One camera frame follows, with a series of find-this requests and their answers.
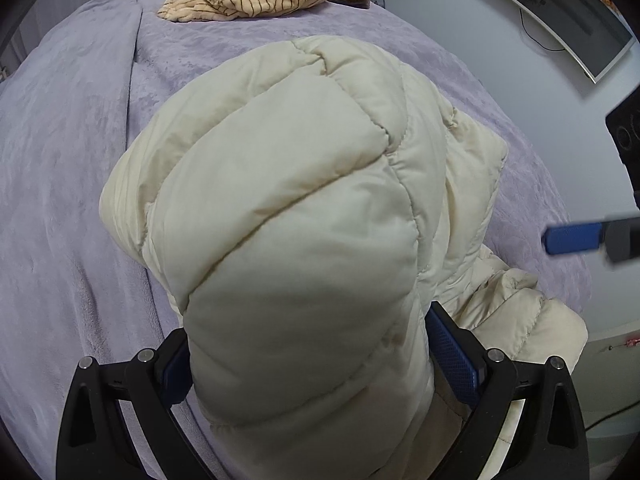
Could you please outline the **cream puffer jacket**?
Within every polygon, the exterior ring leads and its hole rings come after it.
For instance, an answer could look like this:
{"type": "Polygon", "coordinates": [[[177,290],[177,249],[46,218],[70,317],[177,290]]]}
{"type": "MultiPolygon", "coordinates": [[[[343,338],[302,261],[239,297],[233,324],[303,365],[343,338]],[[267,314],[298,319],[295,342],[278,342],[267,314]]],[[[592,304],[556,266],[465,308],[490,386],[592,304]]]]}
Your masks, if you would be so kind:
{"type": "Polygon", "coordinates": [[[189,339],[235,479],[424,479],[465,420],[424,318],[575,365],[584,321],[484,243],[508,147],[352,38],[267,44],[174,94],[100,198],[189,339]]]}

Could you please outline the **curved monitor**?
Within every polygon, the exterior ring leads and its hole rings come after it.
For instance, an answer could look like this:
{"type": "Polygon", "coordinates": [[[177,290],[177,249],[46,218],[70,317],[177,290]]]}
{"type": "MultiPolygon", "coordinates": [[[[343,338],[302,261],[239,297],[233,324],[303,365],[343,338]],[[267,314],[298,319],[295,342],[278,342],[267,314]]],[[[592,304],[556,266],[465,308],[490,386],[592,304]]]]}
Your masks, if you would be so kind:
{"type": "Polygon", "coordinates": [[[598,82],[636,42],[608,0],[510,0],[598,82]]]}

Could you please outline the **lavender fleece bed blanket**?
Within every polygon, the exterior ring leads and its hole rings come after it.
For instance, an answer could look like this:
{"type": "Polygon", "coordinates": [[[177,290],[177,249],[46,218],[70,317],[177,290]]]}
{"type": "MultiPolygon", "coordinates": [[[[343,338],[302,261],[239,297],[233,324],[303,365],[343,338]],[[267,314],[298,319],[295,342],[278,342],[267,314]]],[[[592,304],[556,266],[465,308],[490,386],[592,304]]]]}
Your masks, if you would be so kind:
{"type": "Polygon", "coordinates": [[[274,20],[175,24],[162,0],[90,0],[44,36],[1,86],[1,417],[43,479],[77,361],[129,359],[172,330],[168,302],[99,218],[127,144],[191,79],[273,41],[341,35],[420,70],[509,155],[486,242],[574,310],[591,294],[580,257],[541,248],[566,209],[529,140],[466,66],[398,16],[327,3],[274,20]]]}

